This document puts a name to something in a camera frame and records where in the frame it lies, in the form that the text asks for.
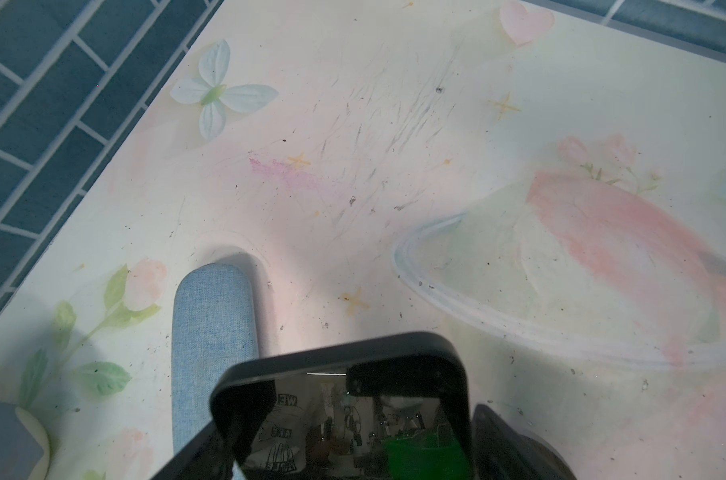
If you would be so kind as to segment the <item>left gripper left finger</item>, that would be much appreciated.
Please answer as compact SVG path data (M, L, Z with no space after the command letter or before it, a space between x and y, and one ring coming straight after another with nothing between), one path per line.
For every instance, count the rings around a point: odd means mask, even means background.
M209 422L152 480L226 480L234 457L213 421Z

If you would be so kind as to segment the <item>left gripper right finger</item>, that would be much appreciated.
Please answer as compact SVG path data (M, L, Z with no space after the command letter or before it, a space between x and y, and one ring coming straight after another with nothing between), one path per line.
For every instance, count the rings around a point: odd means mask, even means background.
M566 480L576 476L553 450L516 432L487 405L472 416L477 479Z

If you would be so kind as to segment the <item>phone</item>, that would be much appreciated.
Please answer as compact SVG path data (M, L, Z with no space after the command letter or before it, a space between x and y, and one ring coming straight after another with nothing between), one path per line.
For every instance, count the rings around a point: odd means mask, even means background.
M469 479L465 370L412 332L235 365L210 397L238 479Z

